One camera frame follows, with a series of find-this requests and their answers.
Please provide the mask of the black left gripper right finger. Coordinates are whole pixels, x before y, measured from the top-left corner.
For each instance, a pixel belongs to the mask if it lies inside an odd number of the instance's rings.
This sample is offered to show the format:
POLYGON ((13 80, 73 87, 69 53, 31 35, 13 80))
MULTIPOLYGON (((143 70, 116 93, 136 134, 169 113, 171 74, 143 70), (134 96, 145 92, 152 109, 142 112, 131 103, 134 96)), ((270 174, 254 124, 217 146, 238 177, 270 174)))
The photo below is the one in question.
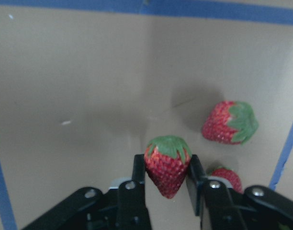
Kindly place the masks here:
POLYGON ((200 218, 200 229, 247 229, 240 210, 242 194, 226 179, 206 175, 196 154, 188 166, 186 185, 194 214, 200 218))

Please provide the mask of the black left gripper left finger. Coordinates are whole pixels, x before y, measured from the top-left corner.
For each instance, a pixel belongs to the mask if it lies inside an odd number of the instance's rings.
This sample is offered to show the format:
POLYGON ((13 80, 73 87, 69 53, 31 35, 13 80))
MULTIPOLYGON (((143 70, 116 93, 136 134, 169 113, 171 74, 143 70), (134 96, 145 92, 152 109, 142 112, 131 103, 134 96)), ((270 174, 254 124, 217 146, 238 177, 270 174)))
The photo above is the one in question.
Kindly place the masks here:
POLYGON ((118 188, 118 230, 150 230, 151 221, 145 199, 145 161, 143 154, 134 156, 131 180, 118 188))

